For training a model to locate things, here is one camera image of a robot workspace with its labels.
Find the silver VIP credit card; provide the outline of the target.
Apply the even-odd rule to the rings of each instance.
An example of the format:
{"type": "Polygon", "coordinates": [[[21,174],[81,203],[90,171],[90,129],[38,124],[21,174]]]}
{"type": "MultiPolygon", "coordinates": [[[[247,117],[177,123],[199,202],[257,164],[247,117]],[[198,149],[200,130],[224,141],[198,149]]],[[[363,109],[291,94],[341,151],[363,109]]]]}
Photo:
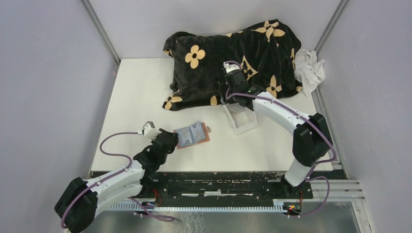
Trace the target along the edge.
{"type": "Polygon", "coordinates": [[[203,124],[200,121],[190,125],[190,131],[192,133],[194,143],[198,143],[206,138],[203,124]]]}

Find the tan leather card holder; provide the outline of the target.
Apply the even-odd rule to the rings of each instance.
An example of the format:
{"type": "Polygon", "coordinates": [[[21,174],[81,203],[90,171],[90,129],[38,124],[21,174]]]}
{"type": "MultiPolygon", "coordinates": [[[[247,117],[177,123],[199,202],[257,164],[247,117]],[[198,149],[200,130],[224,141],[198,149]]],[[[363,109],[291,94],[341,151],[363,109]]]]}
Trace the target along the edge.
{"type": "Polygon", "coordinates": [[[195,146],[210,141],[210,128],[204,122],[196,122],[173,131],[178,134],[178,149],[195,146]]]}

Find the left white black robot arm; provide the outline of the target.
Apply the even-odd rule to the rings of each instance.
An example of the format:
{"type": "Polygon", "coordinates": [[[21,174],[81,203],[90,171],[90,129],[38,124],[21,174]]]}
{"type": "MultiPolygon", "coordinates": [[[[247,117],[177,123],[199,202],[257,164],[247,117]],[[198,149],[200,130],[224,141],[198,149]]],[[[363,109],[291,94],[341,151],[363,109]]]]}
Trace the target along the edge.
{"type": "Polygon", "coordinates": [[[120,168],[93,179],[73,179],[54,207],[60,217],[61,228],[80,233],[112,205],[137,195],[143,198],[150,196],[153,191],[150,176],[165,164],[178,141],[178,133],[156,130],[150,145],[133,158],[110,153],[110,156],[127,159],[120,168]]]}

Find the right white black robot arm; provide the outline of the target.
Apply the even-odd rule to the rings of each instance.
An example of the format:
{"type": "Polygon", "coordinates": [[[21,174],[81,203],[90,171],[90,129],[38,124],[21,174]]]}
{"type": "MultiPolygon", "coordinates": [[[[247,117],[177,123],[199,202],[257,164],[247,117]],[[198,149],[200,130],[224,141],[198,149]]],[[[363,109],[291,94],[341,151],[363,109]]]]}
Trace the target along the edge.
{"type": "Polygon", "coordinates": [[[225,74],[221,82],[221,97],[225,104],[237,103],[282,126],[292,135],[294,160],[284,175],[281,193],[293,198],[300,192],[300,184],[307,181],[314,168],[323,163],[328,151],[334,151],[325,117],[308,115],[284,104],[258,86],[251,86],[243,73],[236,69],[225,74]]]}

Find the stack of credit cards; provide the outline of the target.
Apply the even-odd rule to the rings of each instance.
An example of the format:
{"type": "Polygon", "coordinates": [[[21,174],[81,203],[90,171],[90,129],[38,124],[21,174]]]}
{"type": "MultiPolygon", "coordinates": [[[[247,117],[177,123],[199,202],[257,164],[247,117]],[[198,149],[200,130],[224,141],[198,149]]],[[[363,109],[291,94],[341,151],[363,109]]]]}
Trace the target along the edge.
{"type": "Polygon", "coordinates": [[[245,112],[245,108],[239,104],[230,104],[227,106],[228,111],[234,114],[245,112]]]}

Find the white plastic card tray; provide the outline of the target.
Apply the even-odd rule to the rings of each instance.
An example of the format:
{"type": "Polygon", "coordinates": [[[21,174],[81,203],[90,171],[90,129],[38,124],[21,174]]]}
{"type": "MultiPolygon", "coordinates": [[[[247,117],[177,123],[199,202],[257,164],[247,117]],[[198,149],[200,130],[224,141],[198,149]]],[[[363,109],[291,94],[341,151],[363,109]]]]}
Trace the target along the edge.
{"type": "Polygon", "coordinates": [[[229,104],[223,106],[223,112],[226,115],[229,126],[234,134],[239,135],[258,126],[258,119],[255,112],[245,108],[245,112],[234,114],[228,111],[229,104]]]}

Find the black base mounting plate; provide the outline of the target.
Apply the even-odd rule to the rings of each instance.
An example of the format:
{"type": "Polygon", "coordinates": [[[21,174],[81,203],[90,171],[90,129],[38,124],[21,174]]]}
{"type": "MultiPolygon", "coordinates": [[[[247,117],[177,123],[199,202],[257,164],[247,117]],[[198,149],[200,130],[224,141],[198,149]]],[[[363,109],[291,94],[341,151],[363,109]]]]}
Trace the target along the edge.
{"type": "Polygon", "coordinates": [[[160,207],[272,207],[276,200],[312,199],[307,182],[290,188],[283,172],[156,172],[136,199],[160,207]]]}

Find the black floral plush blanket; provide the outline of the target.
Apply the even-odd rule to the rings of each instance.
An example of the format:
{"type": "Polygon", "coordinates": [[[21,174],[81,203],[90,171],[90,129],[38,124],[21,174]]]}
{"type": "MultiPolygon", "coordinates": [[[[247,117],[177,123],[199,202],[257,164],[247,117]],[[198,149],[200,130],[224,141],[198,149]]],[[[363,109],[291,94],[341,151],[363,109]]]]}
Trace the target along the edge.
{"type": "Polygon", "coordinates": [[[223,64],[234,61],[250,85],[275,98],[295,96],[303,85],[295,78],[295,56],[301,42],[278,19],[260,22],[238,32],[200,36],[188,32],[172,34],[164,52],[173,58],[171,95],[163,108],[179,111],[221,104],[223,64]]]}

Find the white crumpled cloth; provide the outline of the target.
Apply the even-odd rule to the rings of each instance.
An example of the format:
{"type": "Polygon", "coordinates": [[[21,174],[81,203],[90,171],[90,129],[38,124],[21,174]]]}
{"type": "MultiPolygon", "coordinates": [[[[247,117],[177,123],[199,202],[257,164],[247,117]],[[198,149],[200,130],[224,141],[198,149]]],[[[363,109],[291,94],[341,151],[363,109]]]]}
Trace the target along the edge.
{"type": "Polygon", "coordinates": [[[318,61],[314,50],[300,49],[295,55],[295,78],[302,83],[301,91],[306,97],[325,80],[325,59],[318,61]]]}

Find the light blue slotted rail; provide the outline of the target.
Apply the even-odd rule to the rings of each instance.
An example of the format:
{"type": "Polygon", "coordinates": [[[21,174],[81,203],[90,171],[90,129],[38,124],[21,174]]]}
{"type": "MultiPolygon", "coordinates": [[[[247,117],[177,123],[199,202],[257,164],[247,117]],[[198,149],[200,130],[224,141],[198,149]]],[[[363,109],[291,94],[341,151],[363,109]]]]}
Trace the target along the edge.
{"type": "MultiPolygon", "coordinates": [[[[287,213],[282,202],[275,202],[274,206],[259,207],[147,207],[149,211],[172,212],[256,212],[256,213],[287,213]]],[[[124,200],[112,205],[108,211],[143,211],[139,205],[131,200],[124,200]]]]}

